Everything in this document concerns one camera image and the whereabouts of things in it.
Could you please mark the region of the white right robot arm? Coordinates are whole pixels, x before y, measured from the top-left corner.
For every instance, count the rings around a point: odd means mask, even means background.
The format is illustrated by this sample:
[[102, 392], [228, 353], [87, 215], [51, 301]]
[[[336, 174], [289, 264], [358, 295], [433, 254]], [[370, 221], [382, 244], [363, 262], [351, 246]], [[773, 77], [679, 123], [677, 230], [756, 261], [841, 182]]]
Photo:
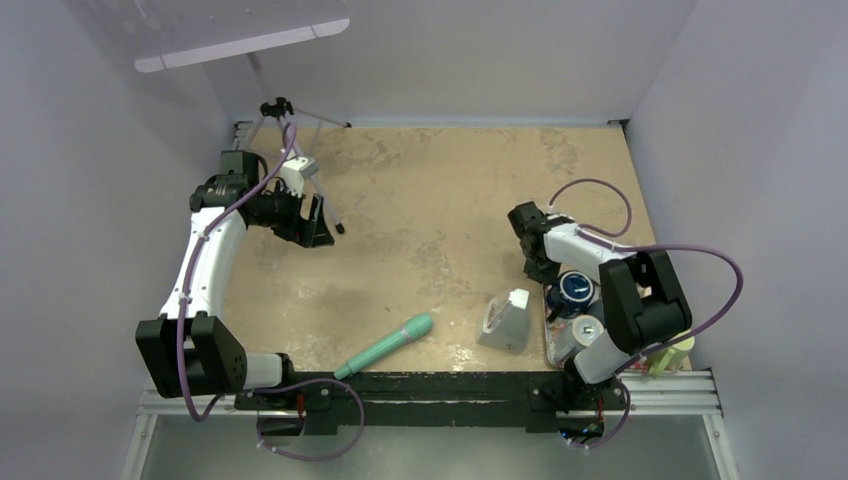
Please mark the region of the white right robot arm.
[[601, 382], [647, 347], [692, 326], [692, 313], [667, 251], [628, 247], [588, 232], [572, 217], [544, 213], [533, 202], [507, 214], [525, 258], [524, 274], [553, 290], [564, 266], [600, 289], [605, 331], [568, 362], [561, 392], [576, 407], [596, 399]]

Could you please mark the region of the white footed mug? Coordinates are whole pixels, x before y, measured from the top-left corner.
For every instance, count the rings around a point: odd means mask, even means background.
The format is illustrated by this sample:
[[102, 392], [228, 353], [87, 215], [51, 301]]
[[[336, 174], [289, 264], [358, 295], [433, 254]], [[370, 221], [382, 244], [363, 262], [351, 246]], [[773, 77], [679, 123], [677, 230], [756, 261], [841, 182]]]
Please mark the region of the white footed mug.
[[580, 315], [566, 321], [553, 337], [554, 362], [565, 363], [588, 348], [604, 331], [603, 323], [591, 315]]

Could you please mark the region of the dark blue mug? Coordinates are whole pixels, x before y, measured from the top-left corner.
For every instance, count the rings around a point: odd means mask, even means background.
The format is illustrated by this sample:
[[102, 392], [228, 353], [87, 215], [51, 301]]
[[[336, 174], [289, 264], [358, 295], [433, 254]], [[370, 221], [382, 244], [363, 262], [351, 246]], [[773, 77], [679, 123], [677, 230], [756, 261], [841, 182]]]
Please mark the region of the dark blue mug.
[[589, 276], [577, 270], [562, 273], [545, 293], [547, 321], [585, 314], [595, 296], [596, 284]]

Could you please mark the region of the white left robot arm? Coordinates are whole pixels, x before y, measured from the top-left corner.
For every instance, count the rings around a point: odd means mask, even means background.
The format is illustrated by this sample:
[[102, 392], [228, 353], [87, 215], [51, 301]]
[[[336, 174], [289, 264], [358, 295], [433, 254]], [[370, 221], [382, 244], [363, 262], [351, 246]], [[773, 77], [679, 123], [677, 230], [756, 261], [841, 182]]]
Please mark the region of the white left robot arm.
[[297, 399], [298, 382], [283, 354], [249, 353], [224, 325], [224, 297], [235, 254], [249, 227], [269, 229], [303, 248], [331, 246], [324, 198], [311, 196], [301, 210], [304, 184], [318, 171], [308, 157], [290, 155], [270, 179], [265, 159], [253, 152], [221, 154], [220, 173], [189, 198], [190, 240], [177, 280], [153, 320], [137, 325], [135, 341], [151, 379], [164, 398], [236, 394], [259, 389], [272, 408]]

